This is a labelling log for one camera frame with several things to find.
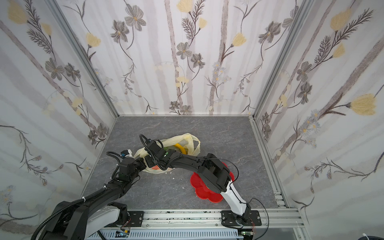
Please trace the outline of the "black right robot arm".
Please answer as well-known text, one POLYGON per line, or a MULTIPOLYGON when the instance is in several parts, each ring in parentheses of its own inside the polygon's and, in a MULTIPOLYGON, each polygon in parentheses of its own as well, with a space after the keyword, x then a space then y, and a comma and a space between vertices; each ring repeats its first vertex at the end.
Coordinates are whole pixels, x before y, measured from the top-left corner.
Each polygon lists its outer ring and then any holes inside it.
POLYGON ((229 204, 235 220, 245 225, 251 213, 251 207, 236 190, 229 168, 212 154, 194 157, 175 150, 165 150, 158 140, 149 140, 140 135, 145 151, 149 154, 148 165, 156 165, 160 170, 185 169, 199 175, 206 187, 220 194, 229 204))

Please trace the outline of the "pale yellow plastic bag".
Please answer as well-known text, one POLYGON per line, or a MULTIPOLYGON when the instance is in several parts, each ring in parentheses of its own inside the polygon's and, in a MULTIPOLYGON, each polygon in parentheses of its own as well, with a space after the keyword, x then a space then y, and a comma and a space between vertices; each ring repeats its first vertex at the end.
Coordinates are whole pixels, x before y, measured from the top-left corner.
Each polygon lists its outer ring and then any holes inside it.
MULTIPOLYGON (((161 140, 161 142, 167 150, 176 149, 180 152, 179 149, 174 147, 175 144, 180 144, 186 149, 187 155, 198 156, 201 153, 201 141, 196 136, 190 133, 174 136, 168 139, 163 139, 161 140)), ((170 172, 171 170, 172 168, 161 170, 159 167, 149 167, 149 165, 146 164, 146 169, 144 171, 150 174, 163 174, 170 172)))

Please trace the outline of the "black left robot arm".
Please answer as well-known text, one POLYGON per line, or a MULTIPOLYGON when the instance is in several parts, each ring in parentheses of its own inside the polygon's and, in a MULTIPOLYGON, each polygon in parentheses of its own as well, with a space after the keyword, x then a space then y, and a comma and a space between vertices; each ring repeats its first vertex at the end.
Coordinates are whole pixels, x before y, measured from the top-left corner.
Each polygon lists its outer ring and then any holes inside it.
POLYGON ((132 220, 123 197, 146 168, 143 158, 124 158, 100 190, 73 202, 59 203, 32 234, 33 240, 85 240, 108 225, 126 227, 132 220))

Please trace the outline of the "red flower-shaped bowl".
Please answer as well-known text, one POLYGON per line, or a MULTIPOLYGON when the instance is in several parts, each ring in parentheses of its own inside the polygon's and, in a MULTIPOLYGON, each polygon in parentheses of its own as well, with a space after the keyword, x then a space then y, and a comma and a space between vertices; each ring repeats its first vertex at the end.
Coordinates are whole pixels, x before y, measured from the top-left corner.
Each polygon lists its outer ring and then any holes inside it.
POLYGON ((230 184, 235 179, 228 165, 220 161, 208 160, 193 173, 190 183, 197 197, 212 203, 226 201, 231 196, 230 184))

